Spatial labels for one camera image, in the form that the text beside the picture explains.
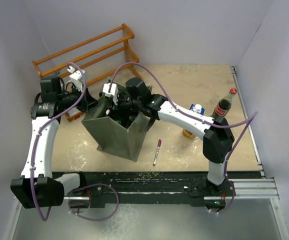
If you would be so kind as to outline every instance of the yellow object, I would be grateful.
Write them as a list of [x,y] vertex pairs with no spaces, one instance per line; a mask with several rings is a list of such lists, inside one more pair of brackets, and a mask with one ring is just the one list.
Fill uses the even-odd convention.
[[196,138],[196,135],[194,135],[192,132],[190,132],[184,128],[182,129],[182,135],[184,135],[188,139],[195,139]]

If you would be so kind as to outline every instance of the gray metal container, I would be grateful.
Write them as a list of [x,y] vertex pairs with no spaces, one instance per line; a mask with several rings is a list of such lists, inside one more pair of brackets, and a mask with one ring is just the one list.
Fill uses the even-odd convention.
[[[118,90],[127,91],[119,84]],[[147,133],[145,128],[149,120],[139,112],[130,127],[126,129],[106,116],[111,100],[102,96],[98,101],[100,105],[87,112],[82,120],[84,127],[98,143],[97,150],[136,162]]]

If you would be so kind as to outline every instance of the floor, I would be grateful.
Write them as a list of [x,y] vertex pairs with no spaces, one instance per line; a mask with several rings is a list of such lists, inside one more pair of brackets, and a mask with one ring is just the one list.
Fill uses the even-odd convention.
[[[82,209],[102,218],[115,209]],[[203,207],[172,204],[121,204],[113,217],[91,222],[68,214],[68,201],[53,207],[47,222],[35,208],[21,209],[13,240],[280,240],[269,199],[239,199],[219,216]]]
[[[224,97],[235,82],[228,65],[149,65],[147,66],[161,81],[173,102],[189,108],[201,104],[204,115],[210,116],[218,101]],[[154,79],[144,70],[137,68],[152,92],[163,94]],[[122,70],[116,82],[123,84],[133,75],[128,69]],[[89,86],[90,93],[97,97],[104,79]],[[57,132],[52,171],[207,171],[208,160],[202,154],[202,141],[191,140],[182,135],[182,129],[171,123],[156,121],[146,134],[137,162],[113,156],[97,150],[98,144],[81,124],[84,116],[68,122],[62,117]],[[239,97],[236,96],[227,120],[234,124],[244,120]],[[243,126],[232,129],[237,139]],[[162,140],[158,162],[153,167],[158,140]],[[249,132],[243,136],[232,154],[229,171],[258,171],[253,143]]]

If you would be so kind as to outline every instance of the black metal base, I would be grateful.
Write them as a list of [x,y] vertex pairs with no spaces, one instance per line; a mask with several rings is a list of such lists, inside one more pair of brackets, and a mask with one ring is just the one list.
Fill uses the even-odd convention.
[[[53,172],[53,178],[63,172]],[[231,184],[224,181],[216,187],[207,181],[206,171],[198,172],[83,172],[85,184],[103,183],[111,185],[119,195],[121,204],[189,204],[193,207],[220,208],[223,202],[206,202],[204,197],[232,196]],[[259,171],[234,171],[229,179],[260,179]],[[87,191],[70,193],[69,197],[88,197]],[[114,193],[105,187],[91,188],[91,208],[104,208],[116,203]]]

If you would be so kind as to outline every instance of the white wall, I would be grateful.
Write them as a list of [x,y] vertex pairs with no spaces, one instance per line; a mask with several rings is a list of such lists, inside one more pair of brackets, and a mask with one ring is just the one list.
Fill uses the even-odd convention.
[[231,65],[243,56],[272,3],[272,0],[24,1],[52,53],[126,23],[134,31],[135,39],[130,43],[142,63]]
[[237,67],[267,177],[277,183],[289,228],[289,1],[275,0]]
[[30,107],[40,88],[31,60],[47,54],[22,0],[0,0],[0,239],[13,204],[10,182],[28,154]]

